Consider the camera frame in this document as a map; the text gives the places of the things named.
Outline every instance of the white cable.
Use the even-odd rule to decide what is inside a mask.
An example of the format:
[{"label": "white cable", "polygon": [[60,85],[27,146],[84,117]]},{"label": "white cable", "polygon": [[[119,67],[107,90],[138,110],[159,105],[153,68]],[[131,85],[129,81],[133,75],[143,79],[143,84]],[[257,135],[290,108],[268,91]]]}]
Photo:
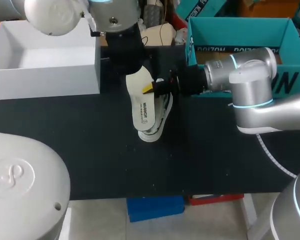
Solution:
[{"label": "white cable", "polygon": [[256,137],[259,140],[259,143],[264,150],[265,154],[270,158],[270,160],[278,167],[280,168],[283,172],[288,174],[290,177],[293,177],[294,179],[297,177],[297,175],[293,174],[292,172],[288,171],[286,168],[284,168],[275,158],[272,156],[272,154],[269,152],[268,148],[266,147],[264,141],[262,140],[261,136],[259,134],[256,134]]}]

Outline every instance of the red object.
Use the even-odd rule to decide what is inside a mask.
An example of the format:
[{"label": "red object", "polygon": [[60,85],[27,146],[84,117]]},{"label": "red object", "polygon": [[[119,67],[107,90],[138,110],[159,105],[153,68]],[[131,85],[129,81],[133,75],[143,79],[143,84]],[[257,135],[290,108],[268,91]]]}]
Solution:
[{"label": "red object", "polygon": [[243,199],[244,194],[233,194],[233,195],[222,195],[219,197],[211,197],[211,198],[192,198],[188,197],[189,202],[191,205],[203,205],[203,204],[214,204],[214,203],[221,203],[221,202],[228,202],[238,199]]},{"label": "red object", "polygon": [[175,12],[172,15],[171,24],[177,30],[188,28],[186,21],[182,20]]}]

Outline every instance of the cable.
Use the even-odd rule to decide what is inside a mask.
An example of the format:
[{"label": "cable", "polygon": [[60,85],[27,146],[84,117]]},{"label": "cable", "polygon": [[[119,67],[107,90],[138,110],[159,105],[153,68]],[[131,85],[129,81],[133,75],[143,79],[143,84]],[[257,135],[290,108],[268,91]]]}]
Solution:
[{"label": "cable", "polygon": [[163,20],[163,21],[166,20],[166,17],[167,17],[167,9],[168,9],[168,1],[165,0],[165,1],[164,1],[164,20]]},{"label": "cable", "polygon": [[162,27],[163,27],[164,25],[165,25],[165,24],[162,24],[162,25],[161,25],[161,27],[160,27],[160,32],[159,32],[162,46],[164,45],[164,42],[162,41],[162,37],[161,37],[161,29],[162,29]]},{"label": "cable", "polygon": [[268,148],[266,147],[264,141],[262,140],[260,134],[256,134],[256,137],[258,138],[258,141],[265,152],[265,154],[270,158],[270,160],[279,168],[281,171],[285,172],[287,175],[289,175],[292,178],[296,178],[297,175],[293,174],[292,172],[288,171],[285,167],[283,167],[275,158],[272,156],[272,154],[269,152]]},{"label": "cable", "polygon": [[148,40],[149,40],[148,36],[144,36],[144,37],[141,39],[141,41],[142,41],[143,39],[145,39],[145,38],[146,38],[146,42],[145,42],[144,46],[146,46],[146,45],[147,45],[147,43],[148,43]]}]

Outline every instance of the shoe insole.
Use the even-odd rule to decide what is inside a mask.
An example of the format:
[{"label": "shoe insole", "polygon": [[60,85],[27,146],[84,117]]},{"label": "shoe insole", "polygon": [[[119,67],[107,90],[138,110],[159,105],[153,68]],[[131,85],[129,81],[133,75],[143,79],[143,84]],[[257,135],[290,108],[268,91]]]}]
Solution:
[{"label": "shoe insole", "polygon": [[143,88],[153,81],[150,72],[141,69],[125,77],[132,105],[132,121],[138,131],[147,131],[155,125],[155,94],[143,94]]}]

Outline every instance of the shoe sole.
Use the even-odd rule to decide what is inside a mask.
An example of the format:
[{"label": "shoe sole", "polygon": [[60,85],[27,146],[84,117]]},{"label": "shoe sole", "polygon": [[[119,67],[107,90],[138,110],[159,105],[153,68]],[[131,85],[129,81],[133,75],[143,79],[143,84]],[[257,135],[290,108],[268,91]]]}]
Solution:
[{"label": "shoe sole", "polygon": [[161,125],[159,127],[159,130],[155,134],[152,134],[152,135],[147,135],[147,134],[144,134],[142,131],[138,131],[138,135],[139,135],[139,137],[140,137],[141,140],[143,140],[143,141],[145,141],[147,143],[153,143],[153,142],[157,141],[161,137],[162,132],[164,130],[165,123],[166,123],[166,119],[167,119],[167,117],[168,117],[168,115],[170,113],[170,110],[172,108],[173,102],[174,102],[174,97],[170,93],[170,100],[169,100],[168,106],[167,106],[167,108],[165,110],[165,114],[164,114],[162,123],[161,123]]},{"label": "shoe sole", "polygon": [[152,81],[150,72],[144,66],[138,72],[125,77],[126,88],[131,99],[132,122],[134,128],[138,131],[147,131],[156,122],[155,94],[153,92],[142,93],[144,86]]}]

